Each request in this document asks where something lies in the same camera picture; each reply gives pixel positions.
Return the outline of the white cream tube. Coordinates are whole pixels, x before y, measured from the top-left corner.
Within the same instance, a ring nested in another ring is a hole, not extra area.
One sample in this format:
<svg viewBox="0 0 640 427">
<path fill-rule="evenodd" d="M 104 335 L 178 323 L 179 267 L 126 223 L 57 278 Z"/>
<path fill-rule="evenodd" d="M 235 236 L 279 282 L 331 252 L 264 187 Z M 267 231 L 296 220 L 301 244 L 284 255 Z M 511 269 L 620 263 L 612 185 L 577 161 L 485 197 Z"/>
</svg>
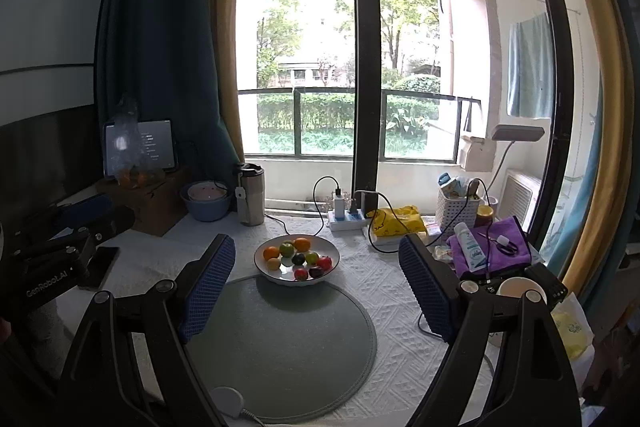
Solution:
<svg viewBox="0 0 640 427">
<path fill-rule="evenodd" d="M 454 226 L 454 245 L 465 261 L 466 271 L 478 272 L 488 267 L 487 255 L 465 222 Z"/>
</svg>

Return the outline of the white embossed tablecloth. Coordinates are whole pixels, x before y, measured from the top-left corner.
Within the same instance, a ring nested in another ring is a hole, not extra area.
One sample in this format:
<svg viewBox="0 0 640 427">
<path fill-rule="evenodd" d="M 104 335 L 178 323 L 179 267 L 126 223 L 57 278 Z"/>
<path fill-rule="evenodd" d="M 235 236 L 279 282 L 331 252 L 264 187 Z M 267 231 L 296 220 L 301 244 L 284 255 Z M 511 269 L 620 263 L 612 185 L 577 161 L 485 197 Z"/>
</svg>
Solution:
<svg viewBox="0 0 640 427">
<path fill-rule="evenodd" d="M 316 419 L 318 426 L 403 426 L 431 384 L 447 346 L 420 332 L 420 308 L 394 255 L 372 251 L 360 232 L 332 234 L 316 219 L 281 217 L 246 227 L 230 213 L 216 222 L 184 217 L 164 236 L 129 230 L 111 239 L 119 256 L 104 283 L 116 296 L 136 295 L 153 283 L 175 277 L 204 253 L 219 233 L 232 237 L 236 260 L 231 276 L 257 272 L 256 249 L 284 232 L 318 233 L 329 239 L 341 260 L 330 282 L 345 289 L 369 313 L 378 337 L 372 373 L 360 390 L 336 411 Z"/>
</svg>

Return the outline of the purple cloth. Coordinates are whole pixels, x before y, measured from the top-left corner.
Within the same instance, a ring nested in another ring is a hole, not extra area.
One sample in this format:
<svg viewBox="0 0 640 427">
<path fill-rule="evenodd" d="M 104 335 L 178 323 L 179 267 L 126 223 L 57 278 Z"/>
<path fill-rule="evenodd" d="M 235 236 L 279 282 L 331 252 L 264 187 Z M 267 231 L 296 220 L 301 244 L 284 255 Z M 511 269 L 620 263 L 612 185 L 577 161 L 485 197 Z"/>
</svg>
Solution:
<svg viewBox="0 0 640 427">
<path fill-rule="evenodd" d="M 489 274 L 512 267 L 512 265 L 532 264 L 532 253 L 520 222 L 515 217 L 498 220 L 492 222 L 491 225 L 482 225 L 470 230 L 488 259 L 488 267 L 478 272 Z M 457 252 L 457 246 L 454 245 L 454 234 L 449 237 L 447 243 L 451 248 L 454 272 L 457 277 L 460 277 L 466 272 L 466 264 Z"/>
</svg>

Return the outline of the brown cardboard box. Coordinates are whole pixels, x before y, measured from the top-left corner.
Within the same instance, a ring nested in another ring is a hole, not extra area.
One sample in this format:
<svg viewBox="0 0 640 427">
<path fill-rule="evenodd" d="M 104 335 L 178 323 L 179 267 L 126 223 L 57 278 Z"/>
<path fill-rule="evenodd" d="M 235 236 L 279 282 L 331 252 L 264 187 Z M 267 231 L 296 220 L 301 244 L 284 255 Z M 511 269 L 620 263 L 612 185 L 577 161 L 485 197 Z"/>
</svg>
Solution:
<svg viewBox="0 0 640 427">
<path fill-rule="evenodd" d="M 110 196 L 115 204 L 134 210 L 134 230 L 163 236 L 188 213 L 180 195 L 185 185 L 186 176 L 179 171 L 141 188 L 122 188 L 115 181 L 100 181 L 96 191 Z"/>
</svg>

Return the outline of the white fruit plate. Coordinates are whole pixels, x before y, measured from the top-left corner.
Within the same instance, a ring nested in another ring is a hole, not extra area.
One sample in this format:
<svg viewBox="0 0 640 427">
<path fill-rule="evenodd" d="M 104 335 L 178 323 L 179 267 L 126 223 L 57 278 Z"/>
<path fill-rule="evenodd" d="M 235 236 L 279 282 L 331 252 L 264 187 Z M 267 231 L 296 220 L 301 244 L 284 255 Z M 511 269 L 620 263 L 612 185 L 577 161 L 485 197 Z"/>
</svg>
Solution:
<svg viewBox="0 0 640 427">
<path fill-rule="evenodd" d="M 326 239 L 283 235 L 269 239 L 254 254 L 255 267 L 269 282 L 309 286 L 324 282 L 340 264 L 340 253 Z"/>
</svg>

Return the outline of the orange fruit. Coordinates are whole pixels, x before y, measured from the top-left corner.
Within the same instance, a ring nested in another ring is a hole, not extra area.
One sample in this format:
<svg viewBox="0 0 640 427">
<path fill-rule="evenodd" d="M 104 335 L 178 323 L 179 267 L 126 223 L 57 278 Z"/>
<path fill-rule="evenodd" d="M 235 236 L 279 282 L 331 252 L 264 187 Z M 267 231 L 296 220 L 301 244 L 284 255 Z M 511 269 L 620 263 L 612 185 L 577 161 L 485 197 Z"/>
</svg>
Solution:
<svg viewBox="0 0 640 427">
<path fill-rule="evenodd" d="M 268 246 L 262 252 L 262 257 L 268 261 L 269 259 L 277 258 L 280 256 L 279 248 L 276 246 Z"/>
<path fill-rule="evenodd" d="M 306 251 L 310 251 L 311 241 L 308 237 L 296 237 L 293 241 L 293 246 L 299 253 L 306 253 Z"/>
</svg>

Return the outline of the red strawberry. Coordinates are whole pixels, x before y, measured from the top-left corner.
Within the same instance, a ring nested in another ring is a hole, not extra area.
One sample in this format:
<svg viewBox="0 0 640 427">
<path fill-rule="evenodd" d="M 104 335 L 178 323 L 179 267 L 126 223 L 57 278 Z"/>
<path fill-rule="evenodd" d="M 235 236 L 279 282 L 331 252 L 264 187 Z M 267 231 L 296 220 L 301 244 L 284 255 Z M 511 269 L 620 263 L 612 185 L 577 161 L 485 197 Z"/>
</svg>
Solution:
<svg viewBox="0 0 640 427">
<path fill-rule="evenodd" d="M 298 268 L 294 271 L 294 277 L 296 281 L 306 281 L 308 279 L 308 272 L 304 268 Z"/>
</svg>

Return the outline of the dark purple plum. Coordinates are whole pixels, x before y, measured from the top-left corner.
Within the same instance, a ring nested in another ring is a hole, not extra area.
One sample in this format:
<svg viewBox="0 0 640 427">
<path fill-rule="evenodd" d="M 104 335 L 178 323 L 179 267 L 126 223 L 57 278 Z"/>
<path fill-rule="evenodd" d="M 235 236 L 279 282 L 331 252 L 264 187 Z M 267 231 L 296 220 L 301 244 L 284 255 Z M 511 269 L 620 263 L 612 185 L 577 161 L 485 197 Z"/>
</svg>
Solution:
<svg viewBox="0 0 640 427">
<path fill-rule="evenodd" d="M 319 267 L 312 267 L 308 270 L 309 276 L 313 279 L 318 279 L 318 277 L 322 277 L 323 271 Z"/>
</svg>

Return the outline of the small green fruit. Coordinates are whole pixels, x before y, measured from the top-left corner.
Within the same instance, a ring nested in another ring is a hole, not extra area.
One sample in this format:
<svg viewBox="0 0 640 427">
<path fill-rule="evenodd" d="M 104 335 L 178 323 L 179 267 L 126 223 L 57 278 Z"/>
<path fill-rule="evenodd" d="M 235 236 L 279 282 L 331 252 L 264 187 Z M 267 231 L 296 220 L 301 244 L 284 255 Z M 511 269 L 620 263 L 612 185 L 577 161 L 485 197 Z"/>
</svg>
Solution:
<svg viewBox="0 0 640 427">
<path fill-rule="evenodd" d="M 308 265 L 316 265 L 319 260 L 319 255 L 313 251 L 309 251 L 309 253 L 305 255 L 305 259 Z"/>
</svg>

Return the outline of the white power strip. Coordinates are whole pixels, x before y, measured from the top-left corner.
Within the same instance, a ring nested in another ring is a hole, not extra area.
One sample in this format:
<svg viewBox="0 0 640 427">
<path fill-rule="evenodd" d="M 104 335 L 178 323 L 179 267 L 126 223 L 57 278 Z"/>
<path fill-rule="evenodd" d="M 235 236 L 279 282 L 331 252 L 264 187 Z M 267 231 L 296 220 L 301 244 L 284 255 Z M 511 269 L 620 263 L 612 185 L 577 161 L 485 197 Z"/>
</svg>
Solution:
<svg viewBox="0 0 640 427">
<path fill-rule="evenodd" d="M 360 209 L 357 209 L 355 213 L 346 211 L 343 219 L 337 219 L 335 212 L 330 210 L 328 212 L 328 219 L 329 228 L 333 233 L 360 230 L 370 222 L 368 218 L 364 217 Z"/>
</svg>

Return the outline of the black monitor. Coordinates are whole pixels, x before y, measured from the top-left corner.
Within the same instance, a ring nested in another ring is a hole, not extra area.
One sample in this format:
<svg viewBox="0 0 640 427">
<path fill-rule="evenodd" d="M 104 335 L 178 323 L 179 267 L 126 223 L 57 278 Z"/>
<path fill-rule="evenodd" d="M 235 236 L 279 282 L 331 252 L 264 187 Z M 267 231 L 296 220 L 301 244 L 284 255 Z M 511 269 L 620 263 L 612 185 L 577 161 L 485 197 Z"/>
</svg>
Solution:
<svg viewBox="0 0 640 427">
<path fill-rule="evenodd" d="M 1 221 L 66 199 L 103 176 L 98 109 L 83 105 L 1 127 Z"/>
</svg>

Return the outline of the white charger plug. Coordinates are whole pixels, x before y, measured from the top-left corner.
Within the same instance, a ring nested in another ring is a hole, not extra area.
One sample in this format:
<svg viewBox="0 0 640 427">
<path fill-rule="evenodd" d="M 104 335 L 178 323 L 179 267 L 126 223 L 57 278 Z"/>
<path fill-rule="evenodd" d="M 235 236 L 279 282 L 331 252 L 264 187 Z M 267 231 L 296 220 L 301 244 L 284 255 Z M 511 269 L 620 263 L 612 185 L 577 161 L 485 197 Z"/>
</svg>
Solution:
<svg viewBox="0 0 640 427">
<path fill-rule="evenodd" d="M 339 187 L 335 189 L 333 195 L 333 212 L 336 221 L 345 219 L 345 199 Z"/>
</svg>

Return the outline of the grey desk lamp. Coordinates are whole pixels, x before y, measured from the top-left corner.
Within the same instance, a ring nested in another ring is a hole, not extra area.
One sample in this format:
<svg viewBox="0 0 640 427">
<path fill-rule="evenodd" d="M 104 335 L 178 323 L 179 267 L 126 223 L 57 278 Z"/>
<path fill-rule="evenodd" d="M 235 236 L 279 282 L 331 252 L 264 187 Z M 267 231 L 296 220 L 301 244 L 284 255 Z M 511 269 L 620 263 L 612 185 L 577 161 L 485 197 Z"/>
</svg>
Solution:
<svg viewBox="0 0 640 427">
<path fill-rule="evenodd" d="M 484 188 L 486 204 L 496 209 L 496 205 L 491 199 L 491 189 L 494 187 L 498 174 L 500 173 L 504 162 L 506 161 L 506 155 L 509 154 L 511 147 L 515 143 L 536 143 L 546 134 L 543 127 L 540 126 L 526 126 L 526 124 L 497 124 L 492 130 L 490 141 L 492 143 L 506 143 L 498 165 L 491 170 L 491 178 L 488 185 Z"/>
</svg>

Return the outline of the hanging blue towel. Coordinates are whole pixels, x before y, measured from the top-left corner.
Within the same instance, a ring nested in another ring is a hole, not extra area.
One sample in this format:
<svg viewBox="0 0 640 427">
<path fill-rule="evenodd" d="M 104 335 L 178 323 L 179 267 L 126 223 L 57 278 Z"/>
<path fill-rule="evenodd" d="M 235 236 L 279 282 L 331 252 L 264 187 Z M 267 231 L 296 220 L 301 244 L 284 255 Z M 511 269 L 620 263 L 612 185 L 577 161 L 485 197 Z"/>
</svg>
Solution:
<svg viewBox="0 0 640 427">
<path fill-rule="evenodd" d="M 548 15 L 510 27 L 508 101 L 512 117 L 550 118 L 554 106 L 554 55 Z"/>
</svg>

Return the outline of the black window frame post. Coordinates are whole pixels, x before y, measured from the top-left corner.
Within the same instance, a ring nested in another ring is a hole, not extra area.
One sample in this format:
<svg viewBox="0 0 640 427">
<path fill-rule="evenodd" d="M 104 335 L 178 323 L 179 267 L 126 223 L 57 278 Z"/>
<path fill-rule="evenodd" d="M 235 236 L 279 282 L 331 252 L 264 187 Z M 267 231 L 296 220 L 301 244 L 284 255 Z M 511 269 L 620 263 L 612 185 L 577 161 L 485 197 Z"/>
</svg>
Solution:
<svg viewBox="0 0 640 427">
<path fill-rule="evenodd" d="M 378 150 L 382 107 L 380 0 L 354 0 L 355 14 L 355 136 L 352 191 L 360 209 L 378 207 Z"/>
</svg>

